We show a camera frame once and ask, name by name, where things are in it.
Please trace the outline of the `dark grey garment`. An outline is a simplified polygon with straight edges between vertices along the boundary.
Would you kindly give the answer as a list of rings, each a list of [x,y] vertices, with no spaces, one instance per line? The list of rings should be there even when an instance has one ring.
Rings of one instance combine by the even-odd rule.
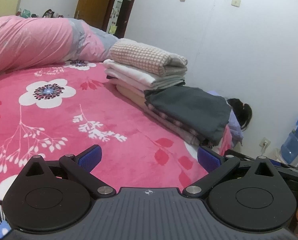
[[[195,136],[202,144],[219,145],[231,106],[221,96],[200,88],[172,86],[145,90],[145,104],[155,114]]]

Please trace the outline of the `plaid folded garment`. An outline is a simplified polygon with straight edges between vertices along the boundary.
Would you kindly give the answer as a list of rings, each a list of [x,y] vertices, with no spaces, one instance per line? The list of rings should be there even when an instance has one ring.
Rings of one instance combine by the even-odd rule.
[[[186,130],[176,126],[175,124],[163,119],[162,117],[160,117],[159,115],[155,114],[150,109],[148,109],[148,107],[146,105],[143,106],[143,110],[144,110],[145,113],[147,113],[152,118],[154,118],[157,122],[159,122],[163,126],[167,127],[173,133],[177,134],[186,143],[188,143],[190,145],[199,146],[200,141],[197,139],[197,137],[195,137],[194,135],[192,135],[188,131],[186,131]]]

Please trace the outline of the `child with black ponytail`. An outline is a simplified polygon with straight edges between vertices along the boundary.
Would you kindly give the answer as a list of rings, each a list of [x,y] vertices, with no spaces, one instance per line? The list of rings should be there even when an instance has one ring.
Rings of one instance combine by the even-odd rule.
[[[243,103],[240,99],[231,98],[225,99],[215,91],[208,91],[210,101],[210,126],[211,131],[208,131],[208,144],[218,146],[220,144],[220,136],[223,134],[223,129],[226,125],[231,133],[231,148],[234,148],[238,143],[242,144],[244,135],[243,132],[249,126],[252,119],[252,108],[249,104]]]

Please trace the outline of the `pink floral bed sheet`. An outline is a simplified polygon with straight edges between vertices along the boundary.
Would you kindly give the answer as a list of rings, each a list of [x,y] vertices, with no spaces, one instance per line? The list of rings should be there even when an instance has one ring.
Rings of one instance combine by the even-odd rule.
[[[206,171],[186,143],[123,96],[100,64],[0,76],[0,239],[216,239]],[[87,172],[75,157],[93,145]]]

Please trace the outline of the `beige folded cloth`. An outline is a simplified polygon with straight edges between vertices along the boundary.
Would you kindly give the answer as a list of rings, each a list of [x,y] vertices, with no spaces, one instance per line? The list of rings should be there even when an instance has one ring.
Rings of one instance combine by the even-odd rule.
[[[140,108],[146,108],[146,99],[143,91],[134,88],[133,86],[119,79],[109,79],[108,82],[116,87],[116,89],[126,98],[138,105]]]

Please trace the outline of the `blue water bottle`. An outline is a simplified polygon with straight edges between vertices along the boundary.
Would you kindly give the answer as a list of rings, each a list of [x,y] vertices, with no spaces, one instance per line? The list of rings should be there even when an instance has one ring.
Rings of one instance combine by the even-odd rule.
[[[295,129],[289,133],[286,141],[282,144],[280,152],[281,157],[288,164],[291,164],[298,156],[298,120]]]

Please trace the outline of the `white folded cloth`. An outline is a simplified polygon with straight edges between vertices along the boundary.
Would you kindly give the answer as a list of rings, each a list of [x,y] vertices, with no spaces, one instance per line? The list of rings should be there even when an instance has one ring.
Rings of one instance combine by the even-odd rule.
[[[158,76],[135,67],[125,66],[113,60],[103,62],[107,76],[119,79],[139,89],[163,89],[185,82],[184,74],[172,74],[169,76]]]

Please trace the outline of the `pink checkered folded towel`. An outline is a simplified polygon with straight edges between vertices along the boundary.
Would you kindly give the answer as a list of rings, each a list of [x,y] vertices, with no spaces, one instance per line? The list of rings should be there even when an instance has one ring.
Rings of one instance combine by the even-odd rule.
[[[187,59],[155,46],[130,39],[118,40],[109,50],[112,60],[117,63],[139,68],[146,72],[167,76],[187,71]]]

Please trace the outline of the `pink rolled duvet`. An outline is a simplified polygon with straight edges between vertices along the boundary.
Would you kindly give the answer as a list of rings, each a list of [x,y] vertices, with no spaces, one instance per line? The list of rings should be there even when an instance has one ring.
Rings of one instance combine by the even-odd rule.
[[[74,18],[0,17],[0,74],[66,61],[102,62],[118,38]]]

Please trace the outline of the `brown wooden door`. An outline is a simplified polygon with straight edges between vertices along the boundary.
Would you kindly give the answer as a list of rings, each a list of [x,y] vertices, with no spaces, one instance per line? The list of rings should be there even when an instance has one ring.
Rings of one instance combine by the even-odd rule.
[[[104,30],[115,0],[78,0],[74,18]]]

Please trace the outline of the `white wall socket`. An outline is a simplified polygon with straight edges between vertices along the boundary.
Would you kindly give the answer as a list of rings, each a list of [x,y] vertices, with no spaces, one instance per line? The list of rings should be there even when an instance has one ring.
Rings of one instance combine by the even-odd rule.
[[[259,146],[263,151],[265,151],[268,146],[270,145],[271,141],[268,140],[266,137],[263,137],[263,139],[260,141]]]

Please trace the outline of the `white wall switch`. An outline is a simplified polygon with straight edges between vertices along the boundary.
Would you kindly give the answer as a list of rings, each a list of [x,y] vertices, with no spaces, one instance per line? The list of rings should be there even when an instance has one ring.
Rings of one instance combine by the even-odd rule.
[[[241,4],[241,0],[232,0],[231,1],[231,6],[234,6],[234,7],[240,7],[240,4]]]

